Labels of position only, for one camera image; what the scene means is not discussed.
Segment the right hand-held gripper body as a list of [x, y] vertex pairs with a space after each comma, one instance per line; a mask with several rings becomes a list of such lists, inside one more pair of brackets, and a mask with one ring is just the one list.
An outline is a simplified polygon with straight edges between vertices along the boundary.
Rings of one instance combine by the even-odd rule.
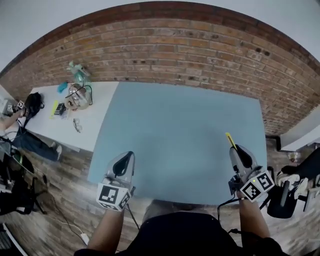
[[239, 171], [228, 185], [231, 194], [240, 191], [250, 202], [255, 202], [273, 188], [275, 183], [269, 171], [258, 165], [243, 172]]

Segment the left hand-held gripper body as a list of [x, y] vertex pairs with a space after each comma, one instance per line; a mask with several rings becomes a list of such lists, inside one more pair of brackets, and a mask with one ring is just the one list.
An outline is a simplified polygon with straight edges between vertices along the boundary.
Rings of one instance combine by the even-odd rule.
[[134, 194], [136, 187], [132, 184], [131, 176], [117, 176], [105, 174], [98, 184], [96, 202], [103, 208], [123, 211]]

